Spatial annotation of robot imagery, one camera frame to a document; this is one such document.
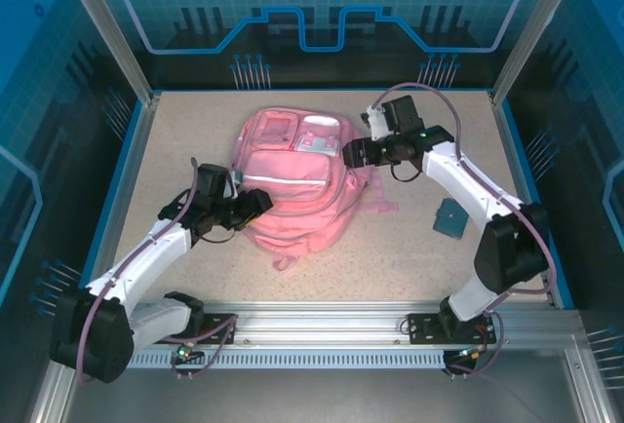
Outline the pink backpack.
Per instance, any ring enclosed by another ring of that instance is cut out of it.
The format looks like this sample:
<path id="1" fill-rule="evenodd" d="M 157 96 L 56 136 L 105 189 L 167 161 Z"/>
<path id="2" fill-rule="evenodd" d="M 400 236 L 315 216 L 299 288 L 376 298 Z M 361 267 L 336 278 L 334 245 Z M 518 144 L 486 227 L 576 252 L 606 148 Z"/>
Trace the pink backpack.
<path id="1" fill-rule="evenodd" d="M 343 146 L 359 137 L 343 116 L 291 108 L 265 108 L 245 123 L 232 166 L 241 189 L 267 192 L 273 207 L 244 233 L 272 254 L 274 269 L 330 248 L 356 212 L 397 210 L 377 168 L 344 165 Z"/>

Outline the blue-grey wallet pouch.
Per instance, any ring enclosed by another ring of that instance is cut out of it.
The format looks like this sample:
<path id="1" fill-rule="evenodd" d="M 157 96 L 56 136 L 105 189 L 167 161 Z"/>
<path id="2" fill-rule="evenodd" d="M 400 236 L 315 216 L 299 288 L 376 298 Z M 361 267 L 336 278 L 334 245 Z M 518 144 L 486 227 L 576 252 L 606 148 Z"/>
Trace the blue-grey wallet pouch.
<path id="1" fill-rule="evenodd" d="M 468 222 L 468 213 L 454 199 L 444 198 L 436 212 L 433 230 L 461 240 Z"/>

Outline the blue table edge strip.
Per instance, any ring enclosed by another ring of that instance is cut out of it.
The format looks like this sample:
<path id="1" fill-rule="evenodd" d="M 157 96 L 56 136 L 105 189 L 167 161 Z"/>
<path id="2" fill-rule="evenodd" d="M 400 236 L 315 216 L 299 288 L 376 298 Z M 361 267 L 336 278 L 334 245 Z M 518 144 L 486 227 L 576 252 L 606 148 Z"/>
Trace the blue table edge strip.
<path id="1" fill-rule="evenodd" d="M 106 192 L 79 288 L 85 287 L 114 263 L 152 119 L 153 111 L 138 101 Z"/>
<path id="2" fill-rule="evenodd" d="M 523 200 L 540 203 L 540 196 L 529 167 L 527 154 L 507 100 L 504 99 L 500 104 L 495 104 L 493 112 L 518 197 Z M 566 273 L 562 267 L 552 232 L 549 232 L 549 249 L 557 269 L 557 285 L 550 292 L 550 296 L 555 305 L 560 309 L 572 310 L 575 308 L 575 304 L 567 284 Z"/>

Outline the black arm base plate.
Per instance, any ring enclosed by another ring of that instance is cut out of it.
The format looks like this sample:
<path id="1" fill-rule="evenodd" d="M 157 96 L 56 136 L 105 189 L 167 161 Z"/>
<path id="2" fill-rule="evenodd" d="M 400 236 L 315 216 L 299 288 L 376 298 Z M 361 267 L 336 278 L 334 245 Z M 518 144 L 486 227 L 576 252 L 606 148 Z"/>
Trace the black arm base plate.
<path id="1" fill-rule="evenodd" d="M 195 343 L 202 345 L 218 345 L 223 342 L 231 345 L 234 342 L 236 325 L 239 317 L 236 314 L 204 314 L 204 321 L 195 334 L 178 334 L 165 337 L 159 344 Z"/>
<path id="2" fill-rule="evenodd" d="M 443 313 L 414 313 L 408 315 L 408 327 L 411 345 L 490 345 L 497 342 L 492 319 L 484 316 L 460 322 Z"/>

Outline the aluminium mounting rail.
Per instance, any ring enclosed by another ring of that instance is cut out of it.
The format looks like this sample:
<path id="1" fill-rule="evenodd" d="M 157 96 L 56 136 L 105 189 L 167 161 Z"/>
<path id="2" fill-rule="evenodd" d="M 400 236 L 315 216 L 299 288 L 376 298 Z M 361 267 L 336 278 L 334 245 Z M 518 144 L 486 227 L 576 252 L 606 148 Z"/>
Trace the aluminium mounting rail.
<path id="1" fill-rule="evenodd" d="M 239 348 L 406 348 L 399 330 L 410 313 L 437 314 L 437 301 L 207 301 L 205 311 L 234 314 Z M 564 349 L 588 343 L 580 313 L 543 301 L 509 301 L 496 308 L 505 347 Z"/>

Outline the aluminium frame post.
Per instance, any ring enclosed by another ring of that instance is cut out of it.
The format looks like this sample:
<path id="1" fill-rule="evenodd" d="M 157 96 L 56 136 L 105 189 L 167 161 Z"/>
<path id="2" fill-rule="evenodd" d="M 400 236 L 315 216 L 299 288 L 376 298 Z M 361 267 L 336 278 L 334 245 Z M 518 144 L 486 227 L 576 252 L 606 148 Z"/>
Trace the aluminium frame post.
<path id="1" fill-rule="evenodd" d="M 80 0 L 138 100 L 155 107 L 155 95 L 105 0 Z"/>
<path id="2" fill-rule="evenodd" d="M 507 58 L 492 88 L 491 102 L 501 106 L 511 91 L 546 27 L 554 17 L 562 0 L 538 0 L 518 42 Z"/>

